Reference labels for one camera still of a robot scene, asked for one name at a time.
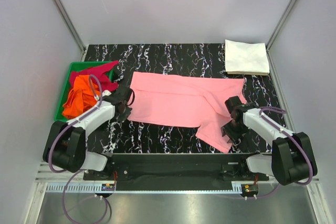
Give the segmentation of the green plastic bin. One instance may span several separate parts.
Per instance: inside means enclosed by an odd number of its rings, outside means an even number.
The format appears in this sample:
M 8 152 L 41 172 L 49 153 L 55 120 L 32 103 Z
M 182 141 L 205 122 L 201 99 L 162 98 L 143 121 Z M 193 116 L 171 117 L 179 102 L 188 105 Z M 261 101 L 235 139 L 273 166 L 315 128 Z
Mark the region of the green plastic bin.
M 57 108 L 56 108 L 56 112 L 55 112 L 55 116 L 54 116 L 55 121 L 57 121 L 57 120 L 66 121 L 67 120 L 62 115 L 62 111 L 63 111 L 63 104 L 66 102 L 67 96 L 68 96 L 68 93 L 69 93 L 69 90 L 70 90 L 69 72 L 70 72 L 70 67 L 69 67 L 69 70 L 68 70 L 68 73 L 67 73 L 67 76 L 66 76 L 66 79 L 65 79 L 65 82 L 64 82 L 64 86 L 62 88 L 62 92 L 61 92 L 61 95 L 60 95 L 60 98 L 59 98 L 59 102 L 58 102 L 58 105 L 57 105 Z M 116 82 L 115 79 L 116 79 L 117 75 L 118 75 L 117 71 L 114 70 L 114 78 L 113 78 L 114 82 Z

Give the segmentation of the white folded cloth stack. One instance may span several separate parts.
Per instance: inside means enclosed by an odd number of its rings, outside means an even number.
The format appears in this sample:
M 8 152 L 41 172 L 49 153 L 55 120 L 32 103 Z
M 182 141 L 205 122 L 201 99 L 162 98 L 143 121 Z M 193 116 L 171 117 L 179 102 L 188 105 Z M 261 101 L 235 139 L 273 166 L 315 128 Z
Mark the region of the white folded cloth stack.
M 225 40 L 225 71 L 270 72 L 265 43 Z

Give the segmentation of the orange t shirt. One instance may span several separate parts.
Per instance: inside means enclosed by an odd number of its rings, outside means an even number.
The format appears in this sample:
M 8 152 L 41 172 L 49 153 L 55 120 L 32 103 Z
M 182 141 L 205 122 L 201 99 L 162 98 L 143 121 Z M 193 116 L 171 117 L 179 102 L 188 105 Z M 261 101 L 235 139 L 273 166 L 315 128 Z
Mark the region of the orange t shirt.
M 78 75 L 70 82 L 70 90 L 63 104 L 62 115 L 74 119 L 96 105 L 101 90 L 94 78 Z

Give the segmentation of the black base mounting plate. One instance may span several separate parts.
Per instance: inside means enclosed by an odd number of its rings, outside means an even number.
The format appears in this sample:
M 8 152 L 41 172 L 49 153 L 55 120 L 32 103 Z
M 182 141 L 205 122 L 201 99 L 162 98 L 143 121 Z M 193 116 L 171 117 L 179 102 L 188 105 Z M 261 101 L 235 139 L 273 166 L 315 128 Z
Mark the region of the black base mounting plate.
M 154 176 L 214 176 L 249 179 L 247 154 L 114 154 L 108 159 L 108 169 L 97 172 L 102 179 L 117 177 L 118 172 L 126 176 L 145 174 Z

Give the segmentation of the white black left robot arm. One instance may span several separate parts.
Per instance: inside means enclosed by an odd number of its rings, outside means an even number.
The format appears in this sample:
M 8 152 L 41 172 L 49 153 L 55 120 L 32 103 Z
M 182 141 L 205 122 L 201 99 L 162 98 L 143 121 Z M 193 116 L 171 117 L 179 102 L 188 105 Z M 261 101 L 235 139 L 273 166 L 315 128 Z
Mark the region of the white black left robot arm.
M 88 151 L 86 141 L 105 122 L 124 122 L 131 114 L 130 106 L 134 101 L 134 91 L 119 86 L 111 94 L 99 97 L 97 103 L 82 115 L 66 122 L 55 121 L 43 152 L 43 160 L 50 170 L 54 173 L 95 170 L 99 178 L 109 179 L 113 167 L 108 164 L 108 156 Z

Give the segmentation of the right aluminium corner post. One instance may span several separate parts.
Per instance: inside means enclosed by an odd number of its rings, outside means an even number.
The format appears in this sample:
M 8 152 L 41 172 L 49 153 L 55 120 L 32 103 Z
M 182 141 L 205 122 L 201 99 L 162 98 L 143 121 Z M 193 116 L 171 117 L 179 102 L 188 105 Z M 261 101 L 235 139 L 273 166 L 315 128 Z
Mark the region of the right aluminium corner post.
M 283 25 L 285 24 L 287 18 L 289 17 L 290 13 L 292 12 L 293 8 L 295 7 L 298 0 L 289 0 L 284 12 L 282 13 L 278 23 L 276 24 L 268 42 L 266 43 L 266 51 L 268 52 L 272 45 L 274 44 L 276 38 L 278 37 Z

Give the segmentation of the magenta t shirt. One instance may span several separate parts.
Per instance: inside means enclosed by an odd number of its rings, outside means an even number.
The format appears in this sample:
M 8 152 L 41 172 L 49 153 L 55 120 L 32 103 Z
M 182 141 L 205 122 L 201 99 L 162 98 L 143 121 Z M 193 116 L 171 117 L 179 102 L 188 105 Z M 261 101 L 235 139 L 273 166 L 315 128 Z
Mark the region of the magenta t shirt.
M 70 65 L 69 83 L 73 87 L 75 78 L 79 75 L 94 75 L 98 78 L 102 90 L 113 92 L 117 89 L 118 83 L 113 81 L 114 67 L 119 64 L 118 60 L 115 61 L 85 61 L 73 62 Z

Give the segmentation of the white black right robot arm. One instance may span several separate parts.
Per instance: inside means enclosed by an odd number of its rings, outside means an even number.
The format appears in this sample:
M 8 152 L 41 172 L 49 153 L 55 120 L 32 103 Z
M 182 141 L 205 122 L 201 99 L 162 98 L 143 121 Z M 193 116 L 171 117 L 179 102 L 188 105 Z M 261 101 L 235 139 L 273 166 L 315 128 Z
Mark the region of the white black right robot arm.
M 266 113 L 285 114 L 281 108 L 262 106 L 253 102 L 242 103 L 238 96 L 225 102 L 231 120 L 222 126 L 223 136 L 233 143 L 241 140 L 250 130 L 271 146 L 271 154 L 253 154 L 238 167 L 239 176 L 250 180 L 257 173 L 274 177 L 283 186 L 292 183 L 308 185 L 318 169 L 309 136 L 296 133 L 271 119 Z

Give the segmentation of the wooden board under cloth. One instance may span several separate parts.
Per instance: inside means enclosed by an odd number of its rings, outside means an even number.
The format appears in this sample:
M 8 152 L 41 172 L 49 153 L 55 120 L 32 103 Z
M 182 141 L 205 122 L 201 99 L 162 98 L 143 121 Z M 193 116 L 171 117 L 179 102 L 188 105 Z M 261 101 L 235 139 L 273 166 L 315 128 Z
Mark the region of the wooden board under cloth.
M 248 75 L 248 76 L 268 76 L 270 72 L 248 72 L 248 71 L 229 71 L 227 74 Z

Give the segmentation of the left aluminium corner post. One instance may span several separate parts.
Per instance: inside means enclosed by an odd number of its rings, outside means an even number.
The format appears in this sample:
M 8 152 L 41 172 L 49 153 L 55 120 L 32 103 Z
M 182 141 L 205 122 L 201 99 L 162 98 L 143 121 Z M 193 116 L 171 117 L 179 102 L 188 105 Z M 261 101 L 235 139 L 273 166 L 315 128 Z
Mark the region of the left aluminium corner post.
M 54 4 L 56 5 L 57 10 L 59 11 L 65 25 L 67 26 L 70 34 L 72 35 L 73 39 L 75 40 L 81 54 L 83 55 L 86 51 L 86 45 L 83 43 L 82 39 L 79 36 L 79 33 L 77 32 L 73 22 L 70 19 L 70 16 L 68 15 L 62 0 L 52 0 Z

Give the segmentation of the aluminium corner post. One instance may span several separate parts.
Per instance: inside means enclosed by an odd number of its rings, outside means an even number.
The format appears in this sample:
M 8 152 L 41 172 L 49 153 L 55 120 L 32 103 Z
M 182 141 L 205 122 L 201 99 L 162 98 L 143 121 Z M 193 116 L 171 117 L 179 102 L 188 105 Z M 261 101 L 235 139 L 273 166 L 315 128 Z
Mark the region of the aluminium corner post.
M 79 36 L 79 33 L 77 32 L 73 22 L 70 19 L 70 16 L 68 15 L 62 0 L 52 0 L 54 4 L 56 5 L 57 10 L 59 11 L 65 25 L 67 26 L 70 34 L 72 35 L 73 39 L 75 40 L 81 54 L 83 55 L 86 51 L 86 45 L 83 43 L 82 39 Z
M 284 12 L 282 13 L 278 23 L 276 24 L 268 42 L 266 43 L 266 51 L 268 52 L 272 45 L 274 44 L 276 38 L 278 37 L 283 25 L 285 24 L 287 18 L 289 17 L 290 13 L 292 12 L 293 8 L 295 7 L 298 0 L 289 0 Z

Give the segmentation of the pink t shirt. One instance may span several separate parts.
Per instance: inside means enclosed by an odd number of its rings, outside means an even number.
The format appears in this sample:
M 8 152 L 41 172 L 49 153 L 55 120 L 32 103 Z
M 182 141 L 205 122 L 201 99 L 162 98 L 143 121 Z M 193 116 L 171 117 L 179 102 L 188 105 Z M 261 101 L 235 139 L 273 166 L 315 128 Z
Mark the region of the pink t shirt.
M 225 101 L 243 95 L 245 80 L 184 77 L 134 72 L 135 93 L 130 121 L 163 126 L 197 128 L 196 137 L 222 153 L 231 142 L 221 127 L 231 120 Z

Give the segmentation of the aluminium front frame rail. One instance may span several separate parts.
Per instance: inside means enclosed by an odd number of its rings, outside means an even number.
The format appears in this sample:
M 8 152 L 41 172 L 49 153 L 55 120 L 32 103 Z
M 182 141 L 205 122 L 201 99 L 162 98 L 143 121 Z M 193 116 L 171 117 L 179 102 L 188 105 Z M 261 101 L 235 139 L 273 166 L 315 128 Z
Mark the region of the aluminium front frame rail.
M 102 179 L 97 172 L 74 175 L 70 172 L 53 173 L 46 164 L 40 165 L 35 182 L 47 183 L 47 191 L 52 193 L 95 193 L 95 194 L 246 194 L 246 190 L 262 184 L 275 187 L 274 178 L 266 175 L 253 175 L 242 179 L 227 177 L 224 174 L 214 176 L 154 176 L 131 174 L 126 176 L 118 172 L 118 176 Z

